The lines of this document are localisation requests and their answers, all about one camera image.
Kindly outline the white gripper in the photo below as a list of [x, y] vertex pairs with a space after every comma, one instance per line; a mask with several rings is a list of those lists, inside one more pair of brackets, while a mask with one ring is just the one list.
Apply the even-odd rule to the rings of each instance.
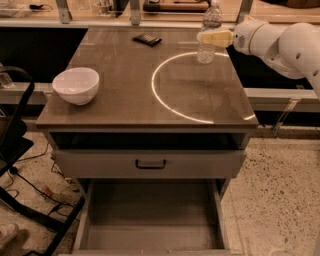
[[235, 27], [234, 33], [230, 30], [206, 30], [197, 34], [197, 40], [223, 48], [233, 44], [243, 54], [264, 56], [267, 51], [264, 29], [267, 25], [266, 21], [248, 18]]

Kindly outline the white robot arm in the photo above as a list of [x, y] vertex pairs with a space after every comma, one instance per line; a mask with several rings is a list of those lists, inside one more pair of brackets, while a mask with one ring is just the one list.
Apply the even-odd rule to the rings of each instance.
[[290, 79], [306, 78], [320, 98], [320, 30], [309, 23], [287, 27], [247, 18], [234, 31], [218, 28], [197, 34], [208, 46], [227, 48], [256, 56], [268, 67]]

